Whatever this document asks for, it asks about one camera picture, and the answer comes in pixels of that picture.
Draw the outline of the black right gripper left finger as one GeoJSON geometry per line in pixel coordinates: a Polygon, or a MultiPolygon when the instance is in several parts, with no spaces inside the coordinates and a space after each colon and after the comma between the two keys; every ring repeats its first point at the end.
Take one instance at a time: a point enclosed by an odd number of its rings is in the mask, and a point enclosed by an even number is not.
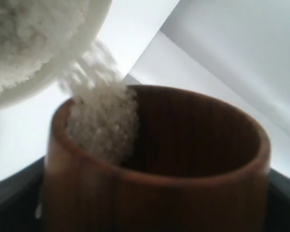
{"type": "Polygon", "coordinates": [[[40,232],[36,218],[44,158],[0,181],[0,232],[40,232]]]}

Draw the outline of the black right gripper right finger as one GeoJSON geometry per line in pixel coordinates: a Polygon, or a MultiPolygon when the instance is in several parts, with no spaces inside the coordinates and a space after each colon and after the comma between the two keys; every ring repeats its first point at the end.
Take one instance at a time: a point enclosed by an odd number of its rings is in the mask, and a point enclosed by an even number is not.
{"type": "Polygon", "coordinates": [[[272,169],[264,232],[290,232],[290,178],[272,169]]]}

